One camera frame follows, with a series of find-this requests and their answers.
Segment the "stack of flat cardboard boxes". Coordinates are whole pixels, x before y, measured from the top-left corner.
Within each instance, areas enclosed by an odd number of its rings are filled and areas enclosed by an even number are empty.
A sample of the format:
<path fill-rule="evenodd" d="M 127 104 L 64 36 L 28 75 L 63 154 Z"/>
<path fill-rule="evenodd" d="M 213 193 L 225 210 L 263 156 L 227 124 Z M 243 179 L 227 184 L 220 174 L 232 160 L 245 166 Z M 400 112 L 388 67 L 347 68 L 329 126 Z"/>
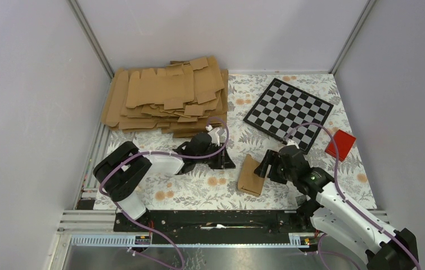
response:
<path fill-rule="evenodd" d="M 159 129 L 177 138 L 192 137 L 227 120 L 228 75 L 214 56 L 164 67 L 119 68 L 101 123 L 124 133 Z"/>

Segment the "brown cardboard box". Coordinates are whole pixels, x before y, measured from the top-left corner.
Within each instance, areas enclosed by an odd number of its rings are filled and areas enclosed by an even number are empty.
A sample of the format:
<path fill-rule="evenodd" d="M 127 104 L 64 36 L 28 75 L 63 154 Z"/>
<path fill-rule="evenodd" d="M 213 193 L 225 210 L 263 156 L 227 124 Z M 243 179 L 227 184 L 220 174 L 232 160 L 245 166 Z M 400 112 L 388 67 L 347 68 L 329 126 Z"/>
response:
<path fill-rule="evenodd" d="M 247 154 L 238 178 L 238 190 L 240 192 L 259 197 L 262 194 L 265 178 L 254 173 L 260 165 L 250 154 Z"/>

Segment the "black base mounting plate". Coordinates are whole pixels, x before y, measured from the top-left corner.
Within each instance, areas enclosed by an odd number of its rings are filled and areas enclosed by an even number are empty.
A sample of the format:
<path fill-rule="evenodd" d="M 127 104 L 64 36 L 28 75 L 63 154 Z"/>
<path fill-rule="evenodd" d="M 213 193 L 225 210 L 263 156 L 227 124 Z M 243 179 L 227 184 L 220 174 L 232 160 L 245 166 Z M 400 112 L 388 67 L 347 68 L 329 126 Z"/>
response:
<path fill-rule="evenodd" d="M 113 230 L 159 236 L 147 227 L 160 231 L 172 241 L 178 238 L 245 240 L 253 236 L 268 240 L 287 233 L 311 239 L 317 234 L 311 223 L 294 210 L 148 210 L 135 222 L 117 213 Z"/>

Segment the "red box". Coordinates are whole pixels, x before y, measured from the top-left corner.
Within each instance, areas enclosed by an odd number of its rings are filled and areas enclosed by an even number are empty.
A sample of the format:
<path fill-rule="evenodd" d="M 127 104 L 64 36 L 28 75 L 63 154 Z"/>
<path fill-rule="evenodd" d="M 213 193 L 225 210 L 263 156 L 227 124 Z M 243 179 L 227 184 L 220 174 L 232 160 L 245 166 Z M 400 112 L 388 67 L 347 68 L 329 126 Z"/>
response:
<path fill-rule="evenodd" d="M 341 129 L 339 129 L 334 135 L 333 135 L 333 140 L 336 143 L 337 149 L 338 149 L 338 157 L 339 157 L 339 161 L 342 162 L 344 161 L 348 154 L 350 153 L 355 141 L 356 141 L 356 137 L 354 137 L 353 135 L 351 135 L 350 133 L 347 133 Z M 330 143 L 328 144 L 327 148 L 324 150 L 325 153 L 327 153 L 328 155 L 332 156 L 332 157 L 336 157 L 337 153 L 335 150 L 335 147 L 333 145 L 333 142 L 330 141 Z"/>

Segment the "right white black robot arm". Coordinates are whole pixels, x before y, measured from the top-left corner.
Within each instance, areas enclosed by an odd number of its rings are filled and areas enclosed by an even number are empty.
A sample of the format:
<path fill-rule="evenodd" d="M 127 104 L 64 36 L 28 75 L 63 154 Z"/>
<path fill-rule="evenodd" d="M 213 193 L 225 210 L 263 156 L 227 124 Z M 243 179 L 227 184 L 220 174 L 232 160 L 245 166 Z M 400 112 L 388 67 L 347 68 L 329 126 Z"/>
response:
<path fill-rule="evenodd" d="M 417 269 L 415 235 L 396 230 L 339 190 L 336 180 L 322 168 L 313 167 L 295 145 L 268 150 L 254 173 L 273 182 L 291 182 L 309 197 L 297 209 L 299 229 L 314 228 L 353 251 L 367 269 Z"/>

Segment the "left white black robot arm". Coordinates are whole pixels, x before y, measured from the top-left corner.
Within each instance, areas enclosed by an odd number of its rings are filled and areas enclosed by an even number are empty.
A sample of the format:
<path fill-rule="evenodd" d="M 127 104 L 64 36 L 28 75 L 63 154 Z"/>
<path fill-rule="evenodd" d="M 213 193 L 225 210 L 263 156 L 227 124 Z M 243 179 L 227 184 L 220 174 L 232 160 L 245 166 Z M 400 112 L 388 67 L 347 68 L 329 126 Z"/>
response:
<path fill-rule="evenodd" d="M 149 217 L 135 189 L 147 173 L 182 175 L 197 164 L 216 170 L 236 167 L 220 135 L 202 132 L 171 152 L 142 152 L 132 141 L 124 142 L 94 167 L 93 175 L 100 184 L 100 193 L 128 215 L 127 224 L 135 231 L 142 231 L 148 226 Z"/>

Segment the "black white checkerboard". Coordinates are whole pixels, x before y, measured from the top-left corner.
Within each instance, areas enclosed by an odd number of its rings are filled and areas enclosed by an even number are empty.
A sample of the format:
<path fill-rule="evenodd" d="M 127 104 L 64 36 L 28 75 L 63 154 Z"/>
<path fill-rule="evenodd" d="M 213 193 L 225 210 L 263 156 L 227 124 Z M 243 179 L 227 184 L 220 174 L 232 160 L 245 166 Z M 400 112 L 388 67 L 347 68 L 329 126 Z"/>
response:
<path fill-rule="evenodd" d="M 243 120 L 281 142 L 294 140 L 308 154 L 319 135 L 312 124 L 324 125 L 332 109 L 331 103 L 275 78 Z M 311 125 L 290 132 L 302 123 Z"/>

